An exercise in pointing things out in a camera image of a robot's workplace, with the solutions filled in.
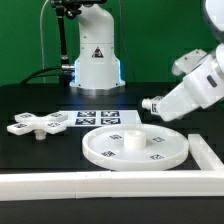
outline warning label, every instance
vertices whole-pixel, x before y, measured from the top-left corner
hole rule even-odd
[[[103,58],[103,54],[100,50],[99,47],[97,47],[97,49],[95,50],[95,52],[93,53],[93,58]]]

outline black table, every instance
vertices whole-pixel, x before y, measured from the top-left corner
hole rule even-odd
[[[198,133],[224,161],[224,108],[197,110],[182,120],[163,122],[141,108],[145,97],[165,95],[175,83],[129,83],[112,96],[81,96],[56,84],[7,85],[0,88],[0,173],[74,172],[103,170],[87,161],[83,136],[93,128],[67,128],[36,141],[34,133],[15,136],[6,126],[14,115],[42,116],[59,110],[135,110],[143,123],[174,129],[187,137]],[[199,169],[189,158],[175,169]],[[224,198],[119,198],[0,202],[2,223],[221,223]]]

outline white disc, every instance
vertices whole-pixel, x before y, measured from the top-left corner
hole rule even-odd
[[[86,134],[82,143],[89,161],[118,171],[170,169],[185,161],[189,148],[178,132],[147,124],[97,128]]]

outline green backdrop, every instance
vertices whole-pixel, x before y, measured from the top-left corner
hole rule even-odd
[[[3,1],[0,7],[0,85],[19,83],[42,68],[39,17],[45,0]],[[201,48],[211,51],[218,42],[207,27],[200,0],[121,0],[125,41],[137,82],[175,81],[170,70],[176,58]],[[115,20],[116,56],[122,76],[133,81],[121,32],[119,0],[103,8]],[[70,59],[79,55],[78,20],[66,19]],[[46,67],[60,64],[58,26],[50,4],[44,14]]]

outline white cross-shaped piece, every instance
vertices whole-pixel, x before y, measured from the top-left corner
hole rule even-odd
[[[37,117],[34,114],[22,113],[15,115],[19,123],[7,127],[8,132],[23,135],[34,130],[37,140],[44,140],[46,133],[56,134],[66,130],[66,126],[60,122],[68,119],[67,114],[56,112],[45,117]]]

